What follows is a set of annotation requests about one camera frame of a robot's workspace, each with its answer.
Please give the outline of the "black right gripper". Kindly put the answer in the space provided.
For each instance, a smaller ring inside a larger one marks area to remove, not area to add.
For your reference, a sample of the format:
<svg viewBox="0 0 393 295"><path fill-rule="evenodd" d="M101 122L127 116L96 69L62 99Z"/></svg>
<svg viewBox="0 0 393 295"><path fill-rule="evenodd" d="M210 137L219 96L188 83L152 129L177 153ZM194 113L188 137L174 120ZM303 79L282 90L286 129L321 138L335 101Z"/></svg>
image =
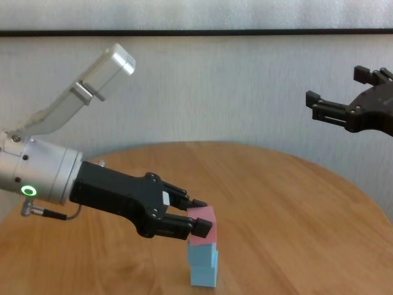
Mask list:
<svg viewBox="0 0 393 295"><path fill-rule="evenodd" d="M374 87L362 92L349 105L327 101L313 91L305 95L312 119L344 127L357 133L377 130L392 136L392 73L386 68L371 71L354 67L353 79Z"/></svg>

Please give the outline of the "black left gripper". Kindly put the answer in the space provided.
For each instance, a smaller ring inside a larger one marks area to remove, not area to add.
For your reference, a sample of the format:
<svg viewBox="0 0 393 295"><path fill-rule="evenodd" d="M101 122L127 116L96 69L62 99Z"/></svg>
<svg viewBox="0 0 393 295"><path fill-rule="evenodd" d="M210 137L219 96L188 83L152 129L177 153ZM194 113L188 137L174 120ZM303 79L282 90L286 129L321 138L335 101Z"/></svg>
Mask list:
<svg viewBox="0 0 393 295"><path fill-rule="evenodd" d="M90 162L82 162L69 200L124 217L145 238L206 238L212 229L211 221L166 213L169 205L183 211L208 206L191 200L185 189L162 183L157 176L134 177Z"/></svg>

